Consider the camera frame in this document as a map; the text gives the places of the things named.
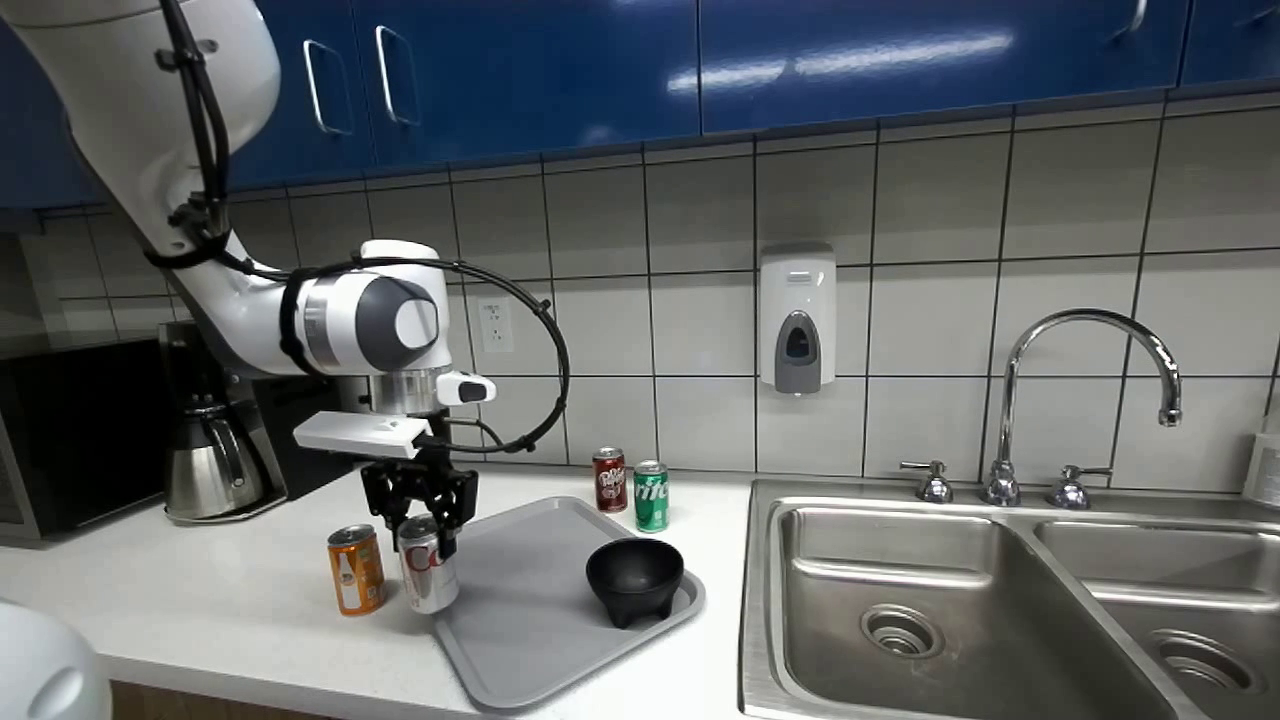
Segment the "green can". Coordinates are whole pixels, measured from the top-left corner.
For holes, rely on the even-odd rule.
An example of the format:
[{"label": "green can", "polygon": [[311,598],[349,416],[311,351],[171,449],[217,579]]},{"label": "green can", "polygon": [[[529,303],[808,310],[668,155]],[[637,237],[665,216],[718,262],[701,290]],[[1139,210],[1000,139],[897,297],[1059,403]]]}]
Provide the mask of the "green can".
[{"label": "green can", "polygon": [[637,528],[662,532],[668,528],[668,470],[662,459],[642,459],[634,471]]}]

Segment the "black bowl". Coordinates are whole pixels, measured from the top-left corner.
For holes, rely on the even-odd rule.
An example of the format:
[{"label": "black bowl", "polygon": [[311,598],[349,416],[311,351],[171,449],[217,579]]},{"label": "black bowl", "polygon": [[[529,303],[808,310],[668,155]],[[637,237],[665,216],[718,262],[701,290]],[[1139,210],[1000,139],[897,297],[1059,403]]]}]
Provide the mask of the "black bowl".
[{"label": "black bowl", "polygon": [[589,560],[589,583],[617,628],[627,628],[642,615],[674,615],[681,577],[683,555],[674,543],[642,537],[614,540]]}]

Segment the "white countertop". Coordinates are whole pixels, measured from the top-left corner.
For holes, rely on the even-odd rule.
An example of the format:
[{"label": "white countertop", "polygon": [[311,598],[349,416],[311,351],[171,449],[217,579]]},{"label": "white countertop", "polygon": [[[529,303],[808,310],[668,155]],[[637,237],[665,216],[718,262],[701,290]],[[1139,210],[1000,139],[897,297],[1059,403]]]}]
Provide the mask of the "white countertop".
[{"label": "white countertop", "polygon": [[[593,486],[577,471],[490,470],[475,520],[543,495],[593,500]],[[704,613],[529,718],[739,718],[747,495],[747,486],[676,475],[662,540],[704,579]],[[374,615],[336,613],[326,543],[339,526],[379,526],[355,475],[226,528],[171,528],[144,508],[58,550],[0,550],[0,598],[70,620],[113,680],[317,718],[482,718],[400,598]]]}]

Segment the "microwave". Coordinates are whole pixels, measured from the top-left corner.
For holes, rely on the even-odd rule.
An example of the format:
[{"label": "microwave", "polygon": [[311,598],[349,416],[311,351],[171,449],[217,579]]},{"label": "microwave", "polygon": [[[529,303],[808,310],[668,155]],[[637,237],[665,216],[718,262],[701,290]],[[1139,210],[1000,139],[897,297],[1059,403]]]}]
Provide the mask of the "microwave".
[{"label": "microwave", "polygon": [[158,504],[171,426],[158,339],[0,361],[0,543]]}]

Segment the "can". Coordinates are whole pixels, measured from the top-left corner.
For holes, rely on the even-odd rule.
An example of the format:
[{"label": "can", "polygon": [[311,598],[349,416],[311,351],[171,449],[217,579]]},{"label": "can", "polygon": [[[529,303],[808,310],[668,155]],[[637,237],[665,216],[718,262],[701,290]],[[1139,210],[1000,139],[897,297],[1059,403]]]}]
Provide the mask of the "can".
[{"label": "can", "polygon": [[386,555],[374,526],[330,537],[334,598],[346,615],[370,615],[386,603]]},{"label": "can", "polygon": [[440,528],[431,516],[410,516],[400,528],[405,600],[421,615],[436,615],[458,600],[453,567],[440,555]]},{"label": "can", "polygon": [[622,449],[602,449],[596,465],[596,508],[626,511],[627,508],[627,456]]},{"label": "can", "polygon": [[662,459],[642,459],[634,471],[637,486],[637,528],[668,528],[668,470]]}]

